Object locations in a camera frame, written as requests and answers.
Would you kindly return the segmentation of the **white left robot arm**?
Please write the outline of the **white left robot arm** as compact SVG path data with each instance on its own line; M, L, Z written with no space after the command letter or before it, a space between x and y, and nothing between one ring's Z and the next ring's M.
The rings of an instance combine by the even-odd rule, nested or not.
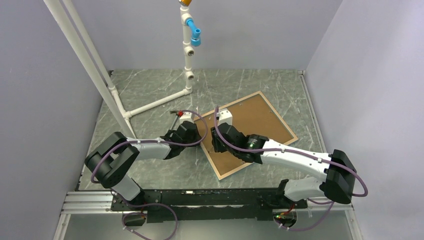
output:
M185 148L198 146L201 139L197 125L190 121L155 139L127 138L117 131L93 150L84 164L94 182L118 193L129 209L137 210L145 201L145 192L127 174L135 160L172 159Z

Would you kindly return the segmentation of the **blue picture frame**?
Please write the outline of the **blue picture frame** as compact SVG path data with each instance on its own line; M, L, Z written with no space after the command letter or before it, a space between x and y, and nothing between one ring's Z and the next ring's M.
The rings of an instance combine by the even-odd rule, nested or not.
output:
M258 134L285 145L290 145L299 139L261 91L227 103L222 108L229 110L233 126L244 135ZM218 180L221 181L251 165L229 152L214 152L210 129L205 127L199 117L194 118L194 123L201 136L207 132L200 146Z

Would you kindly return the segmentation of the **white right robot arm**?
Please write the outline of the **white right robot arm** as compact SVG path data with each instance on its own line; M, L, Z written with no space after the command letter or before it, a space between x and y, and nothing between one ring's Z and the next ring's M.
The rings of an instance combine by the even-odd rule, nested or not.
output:
M216 153L229 152L245 163L279 165L308 175L304 179L280 182L275 200L282 208L314 197L326 197L345 205L352 202L358 174L342 150L335 149L332 153L303 150L266 136L244 135L228 123L214 126L210 132Z

